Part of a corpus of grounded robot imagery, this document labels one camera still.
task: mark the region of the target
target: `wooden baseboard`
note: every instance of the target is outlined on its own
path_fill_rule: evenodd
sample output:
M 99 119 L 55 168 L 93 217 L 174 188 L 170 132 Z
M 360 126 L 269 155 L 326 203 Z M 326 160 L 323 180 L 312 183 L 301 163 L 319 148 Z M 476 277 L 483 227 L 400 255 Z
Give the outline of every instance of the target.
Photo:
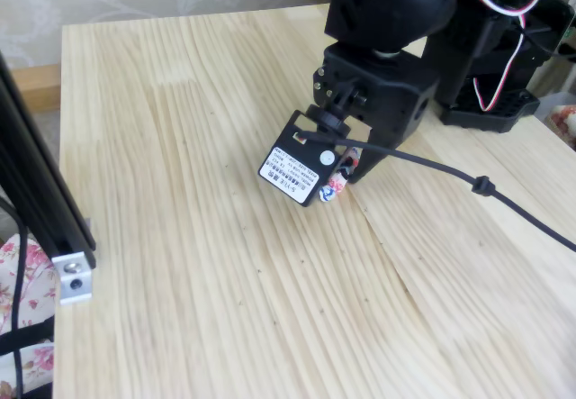
M 19 68 L 12 71 L 31 113 L 60 109 L 60 65 Z

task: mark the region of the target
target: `mounting hole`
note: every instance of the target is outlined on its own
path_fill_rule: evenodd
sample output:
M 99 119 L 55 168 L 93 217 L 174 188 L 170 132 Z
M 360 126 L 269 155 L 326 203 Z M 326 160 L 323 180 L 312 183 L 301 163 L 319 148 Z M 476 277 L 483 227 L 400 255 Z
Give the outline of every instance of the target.
M 422 116 L 422 114 L 424 113 L 424 111 L 426 111 L 426 108 L 428 107 L 428 103 L 429 103 L 429 100 L 426 99 L 424 102 L 422 102 L 420 104 L 420 107 L 418 108 L 418 110 L 414 114 L 414 120 L 417 120 L 418 118 L 420 118 Z
M 72 289 L 78 289 L 80 286 L 82 286 L 82 281 L 80 279 L 74 279 L 70 282 L 70 287 Z

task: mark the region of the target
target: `cable clip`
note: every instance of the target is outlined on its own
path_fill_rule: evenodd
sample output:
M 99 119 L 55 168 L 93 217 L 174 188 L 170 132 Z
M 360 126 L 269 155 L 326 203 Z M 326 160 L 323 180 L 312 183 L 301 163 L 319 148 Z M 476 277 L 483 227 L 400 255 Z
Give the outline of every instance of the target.
M 496 192 L 496 185 L 486 176 L 476 178 L 472 191 L 477 195 L 492 196 Z

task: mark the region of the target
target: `robotic arm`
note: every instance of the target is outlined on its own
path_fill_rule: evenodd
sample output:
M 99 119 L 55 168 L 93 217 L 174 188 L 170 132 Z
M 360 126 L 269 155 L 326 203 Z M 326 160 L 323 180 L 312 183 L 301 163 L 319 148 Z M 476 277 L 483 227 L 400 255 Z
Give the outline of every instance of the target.
M 306 206 L 338 168 L 342 157 L 335 146 L 298 138 L 303 115 L 317 132 L 339 139 L 350 133 L 345 119 L 355 117 L 371 128 L 370 144 L 396 149 L 417 129 L 431 99 L 444 107 L 444 123 L 484 130 L 508 131 L 521 115 L 533 113 L 538 101 L 526 91 L 527 82 L 549 56 L 522 48 L 522 40 L 518 45 L 514 20 L 526 18 L 512 17 L 513 10 L 495 12 L 487 1 L 495 0 L 332 0 L 326 34 L 338 42 L 326 48 L 314 73 L 315 104 L 292 115 L 260 176 Z M 536 27 L 550 48 L 573 18 L 559 0 L 496 1 L 496 7 L 525 10 L 535 5 L 527 29 Z M 422 59 L 402 50 L 426 36 Z M 498 103 L 489 113 L 474 84 L 495 91 Z M 359 181 L 384 158 L 365 150 L 348 181 Z

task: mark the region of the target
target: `black aluminum profile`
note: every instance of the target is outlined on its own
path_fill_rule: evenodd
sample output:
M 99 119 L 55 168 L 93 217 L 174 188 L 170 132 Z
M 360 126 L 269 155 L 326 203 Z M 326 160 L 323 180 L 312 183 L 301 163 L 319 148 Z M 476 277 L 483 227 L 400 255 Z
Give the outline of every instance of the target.
M 0 186 L 49 258 L 96 243 L 0 53 Z

